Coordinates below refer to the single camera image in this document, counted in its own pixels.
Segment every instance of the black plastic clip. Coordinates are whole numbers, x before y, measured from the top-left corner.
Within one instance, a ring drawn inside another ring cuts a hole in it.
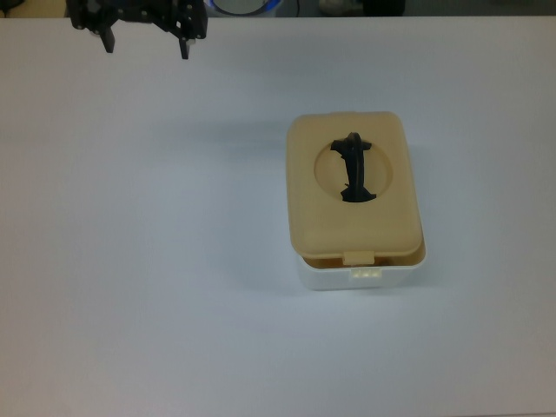
[[[358,133],[350,133],[346,139],[333,141],[330,150],[338,152],[346,162],[347,188],[341,192],[344,202],[369,202],[376,198],[376,194],[369,193],[365,187],[365,157],[364,150],[371,149],[371,143],[363,142]]]

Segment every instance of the beige lid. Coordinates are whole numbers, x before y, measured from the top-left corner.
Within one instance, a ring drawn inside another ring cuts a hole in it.
[[[376,198],[345,202],[345,161],[333,141],[357,132],[364,187]],[[333,113],[297,118],[288,132],[288,211],[292,244],[308,259],[346,265],[407,256],[423,243],[414,179],[400,119],[393,113]]]

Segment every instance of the white container base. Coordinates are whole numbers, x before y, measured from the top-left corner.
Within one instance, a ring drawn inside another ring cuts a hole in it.
[[[358,267],[317,269],[308,265],[297,255],[297,269],[301,282],[308,289],[326,291],[334,289],[358,289],[395,287],[419,268],[427,257],[410,267]]]

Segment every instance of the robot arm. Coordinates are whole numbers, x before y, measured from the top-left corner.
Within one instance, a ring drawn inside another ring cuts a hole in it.
[[[207,36],[207,11],[203,0],[66,0],[74,28],[88,29],[103,40],[107,52],[114,51],[112,25],[125,22],[154,23],[178,38],[182,58],[189,45]]]

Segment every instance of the plastic container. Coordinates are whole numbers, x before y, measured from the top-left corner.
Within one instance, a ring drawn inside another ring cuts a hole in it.
[[[393,113],[302,116],[288,132],[288,213],[311,289],[397,285],[426,250],[409,152]]]

